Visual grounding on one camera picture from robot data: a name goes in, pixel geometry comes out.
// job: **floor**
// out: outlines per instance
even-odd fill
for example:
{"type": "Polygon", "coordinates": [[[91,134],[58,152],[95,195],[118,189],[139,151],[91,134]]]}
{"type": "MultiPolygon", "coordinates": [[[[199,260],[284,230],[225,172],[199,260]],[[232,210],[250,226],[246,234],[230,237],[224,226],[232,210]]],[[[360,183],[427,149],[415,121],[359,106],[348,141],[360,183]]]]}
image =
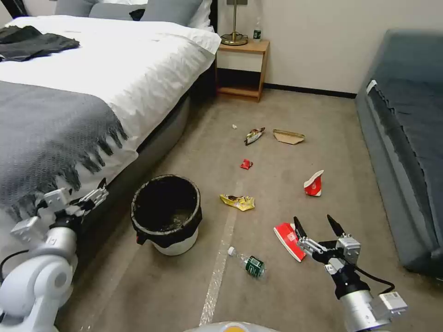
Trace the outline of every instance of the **floor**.
{"type": "MultiPolygon", "coordinates": [[[[91,239],[98,245],[58,316],[62,332],[181,332],[200,321],[227,320],[281,332],[343,331],[330,276],[310,258],[296,262],[273,232],[297,215],[310,237],[334,239],[327,213],[362,243],[359,265],[393,281],[408,303],[389,329],[440,330],[443,284],[398,262],[353,100],[274,90],[258,104],[219,98],[195,111],[181,140],[146,178],[165,173],[188,177],[201,191],[204,219],[195,246],[178,257],[165,257],[150,243],[138,246],[129,205],[117,206],[106,217],[108,234],[91,239]],[[267,133],[246,147],[246,133],[257,127],[267,133]],[[307,139],[280,143],[272,129],[307,139]],[[254,162],[248,171],[239,167],[244,158],[254,162]],[[305,196],[303,182],[321,169],[322,196],[305,196]],[[256,208],[224,205],[222,193],[253,196],[256,208]],[[230,244],[263,260],[266,278],[254,280],[226,258],[230,244]]],[[[368,284],[374,294],[384,289],[368,284]]]]}

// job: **chip bag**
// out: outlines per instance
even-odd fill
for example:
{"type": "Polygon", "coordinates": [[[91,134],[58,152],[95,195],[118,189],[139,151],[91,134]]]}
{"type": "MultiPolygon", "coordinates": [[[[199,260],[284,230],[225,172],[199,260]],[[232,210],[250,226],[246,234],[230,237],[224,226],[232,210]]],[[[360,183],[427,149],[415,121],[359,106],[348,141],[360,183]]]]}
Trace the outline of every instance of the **chip bag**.
{"type": "Polygon", "coordinates": [[[254,143],[257,139],[259,139],[265,132],[266,128],[261,129],[252,129],[248,135],[246,135],[245,145],[249,145],[254,143]]]}
{"type": "Polygon", "coordinates": [[[249,197],[249,196],[236,197],[236,196],[220,195],[220,198],[223,201],[223,203],[232,206],[234,208],[237,208],[241,211],[251,210],[255,208],[254,197],[249,197]]]}

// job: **brown paper box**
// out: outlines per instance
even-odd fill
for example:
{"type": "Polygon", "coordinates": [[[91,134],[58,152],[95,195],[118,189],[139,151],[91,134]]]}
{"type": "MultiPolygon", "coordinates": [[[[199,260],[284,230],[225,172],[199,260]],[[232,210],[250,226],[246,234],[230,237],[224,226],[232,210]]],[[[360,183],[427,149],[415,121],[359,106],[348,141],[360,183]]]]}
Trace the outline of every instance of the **brown paper box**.
{"type": "Polygon", "coordinates": [[[303,142],[306,138],[306,136],[303,134],[287,130],[279,130],[279,129],[274,129],[274,136],[279,142],[288,143],[292,145],[303,142]]]}

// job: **lamp base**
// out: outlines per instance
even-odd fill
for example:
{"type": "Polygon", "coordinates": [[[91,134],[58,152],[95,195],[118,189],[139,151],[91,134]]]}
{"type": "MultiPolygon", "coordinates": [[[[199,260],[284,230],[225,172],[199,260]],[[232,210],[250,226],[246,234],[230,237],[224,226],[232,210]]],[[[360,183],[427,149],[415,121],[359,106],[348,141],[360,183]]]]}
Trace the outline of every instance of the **lamp base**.
{"type": "Polygon", "coordinates": [[[240,46],[248,43],[249,38],[246,35],[239,34],[238,32],[233,32],[229,35],[223,35],[221,37],[221,43],[230,46],[240,46]]]}

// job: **wall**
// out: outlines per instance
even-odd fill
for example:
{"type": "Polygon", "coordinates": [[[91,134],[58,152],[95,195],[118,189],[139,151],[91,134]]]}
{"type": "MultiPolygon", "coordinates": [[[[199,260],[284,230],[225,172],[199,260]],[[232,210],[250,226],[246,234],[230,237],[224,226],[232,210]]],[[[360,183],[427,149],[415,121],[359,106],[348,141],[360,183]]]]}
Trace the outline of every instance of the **wall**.
{"type": "Polygon", "coordinates": [[[0,27],[5,25],[11,20],[11,15],[9,15],[3,3],[0,1],[0,27]]]}
{"type": "MultiPolygon", "coordinates": [[[[237,31],[252,36],[255,3],[239,6],[237,31]]],[[[271,40],[266,82],[356,93],[389,28],[443,30],[441,0],[262,0],[271,40]]],[[[219,0],[219,32],[232,31],[219,0]]]]}

